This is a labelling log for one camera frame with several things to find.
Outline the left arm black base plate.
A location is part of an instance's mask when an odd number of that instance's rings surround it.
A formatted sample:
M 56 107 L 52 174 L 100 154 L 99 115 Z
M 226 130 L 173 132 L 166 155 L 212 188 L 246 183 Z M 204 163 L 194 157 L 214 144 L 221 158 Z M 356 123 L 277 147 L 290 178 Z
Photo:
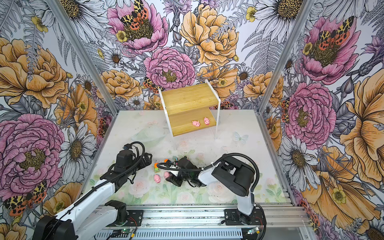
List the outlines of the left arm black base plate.
M 144 219 L 143 210 L 126 210 L 122 216 L 122 227 L 141 227 Z

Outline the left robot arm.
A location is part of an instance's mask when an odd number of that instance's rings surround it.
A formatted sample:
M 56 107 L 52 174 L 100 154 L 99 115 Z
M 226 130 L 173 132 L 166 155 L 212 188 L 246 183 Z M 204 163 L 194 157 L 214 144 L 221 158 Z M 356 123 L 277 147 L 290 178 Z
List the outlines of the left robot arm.
M 98 230 L 115 221 L 124 222 L 127 212 L 124 203 L 112 203 L 95 212 L 106 199 L 117 192 L 125 183 L 133 181 L 130 176 L 152 164 L 153 155 L 131 150 L 121 150 L 115 164 L 103 174 L 81 198 L 56 214 L 45 216 L 36 225 L 34 240 L 88 240 Z

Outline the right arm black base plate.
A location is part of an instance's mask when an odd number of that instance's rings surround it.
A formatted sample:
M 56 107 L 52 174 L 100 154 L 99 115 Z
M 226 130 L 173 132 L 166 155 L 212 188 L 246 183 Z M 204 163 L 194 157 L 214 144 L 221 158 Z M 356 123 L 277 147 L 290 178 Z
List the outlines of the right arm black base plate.
M 226 226 L 264 226 L 267 222 L 262 209 L 254 207 L 250 215 L 245 215 L 237 209 L 224 210 Z

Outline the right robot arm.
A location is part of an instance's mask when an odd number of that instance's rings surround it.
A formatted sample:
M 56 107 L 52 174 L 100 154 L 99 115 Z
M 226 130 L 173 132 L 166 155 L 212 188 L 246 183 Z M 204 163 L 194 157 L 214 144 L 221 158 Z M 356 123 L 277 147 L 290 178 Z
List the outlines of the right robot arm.
M 192 187 L 206 187 L 219 182 L 237 197 L 237 210 L 245 216 L 251 215 L 255 205 L 254 190 L 260 179 L 257 164 L 248 156 L 240 153 L 223 154 L 211 164 L 198 168 L 184 157 L 172 162 L 166 160 L 157 167 L 168 171 L 167 181 L 180 187 L 183 181 Z

